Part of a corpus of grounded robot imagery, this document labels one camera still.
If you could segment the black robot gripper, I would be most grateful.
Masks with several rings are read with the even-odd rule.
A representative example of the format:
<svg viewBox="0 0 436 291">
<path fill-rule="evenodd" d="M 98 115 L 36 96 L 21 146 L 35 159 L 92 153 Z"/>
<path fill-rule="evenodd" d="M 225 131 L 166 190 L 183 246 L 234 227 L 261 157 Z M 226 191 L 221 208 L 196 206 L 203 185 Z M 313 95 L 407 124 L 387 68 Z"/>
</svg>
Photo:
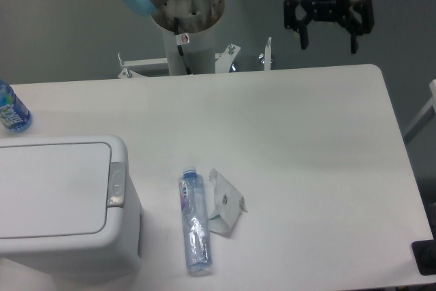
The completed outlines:
<svg viewBox="0 0 436 291">
<path fill-rule="evenodd" d="M 301 19 L 296 15 L 299 6 L 305 11 Z M 335 22 L 344 18 L 352 54 L 357 53 L 358 37 L 370 34 L 374 27 L 372 0 L 284 0 L 283 15 L 284 27 L 299 34 L 303 50 L 309 45 L 307 25 L 312 20 Z"/>
</svg>

